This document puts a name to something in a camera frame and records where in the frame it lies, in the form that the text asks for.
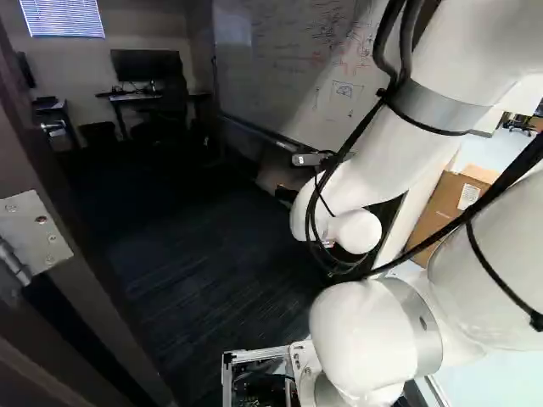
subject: dark carpet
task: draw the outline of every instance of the dark carpet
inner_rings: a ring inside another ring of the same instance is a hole
[[[305,338],[322,290],[287,208],[203,157],[123,148],[64,162],[181,406],[221,405],[223,352]]]

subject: window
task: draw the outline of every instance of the window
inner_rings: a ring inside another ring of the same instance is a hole
[[[96,0],[20,0],[31,36],[104,38]]]

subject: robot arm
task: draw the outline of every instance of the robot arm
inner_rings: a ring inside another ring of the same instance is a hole
[[[342,163],[316,205],[318,237],[361,254],[377,244],[380,224],[364,206],[397,197],[460,137],[436,135],[407,119],[451,133],[470,129],[525,75],[541,72],[543,48],[533,28],[543,4],[531,0],[445,0],[414,55],[408,81],[383,108]],[[512,55],[503,58],[503,49]],[[313,181],[300,191],[290,223],[305,240]],[[486,259],[526,304],[543,312],[538,285],[543,251],[543,174],[518,182],[473,220]],[[476,359],[490,348],[541,349],[543,333],[481,265],[466,228],[439,246],[422,276],[330,287],[314,303],[310,328],[316,354],[347,405],[390,405],[403,382],[443,365]]]
[[[397,111],[439,129],[471,129],[525,75],[542,71],[543,48],[533,32],[541,17],[543,7],[530,0],[442,2],[414,51],[412,81],[398,97]],[[506,59],[504,49],[512,52]],[[381,227],[361,208],[400,196],[460,141],[382,108],[356,144],[359,153],[342,163],[321,191],[335,217],[317,203],[320,238],[338,241],[354,254],[371,250]],[[291,230],[300,241],[314,189],[311,180],[291,211]]]

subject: black chair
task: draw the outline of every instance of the black chair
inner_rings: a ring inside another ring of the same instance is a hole
[[[154,106],[139,109],[147,119],[131,129],[135,142],[155,144],[180,140],[187,133],[188,90],[183,75],[164,80],[161,98]]]

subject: cardboard box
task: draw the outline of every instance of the cardboard box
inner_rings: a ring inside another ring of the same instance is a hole
[[[482,196],[496,178],[494,171],[487,171],[475,165],[469,165],[467,168],[471,175],[490,182],[481,181],[464,174],[444,171],[426,208],[418,218],[415,229],[409,236],[406,250],[417,246],[424,239],[454,220],[469,204]],[[412,260],[426,268],[430,256],[439,246],[439,243],[436,242],[424,249],[414,256]]]

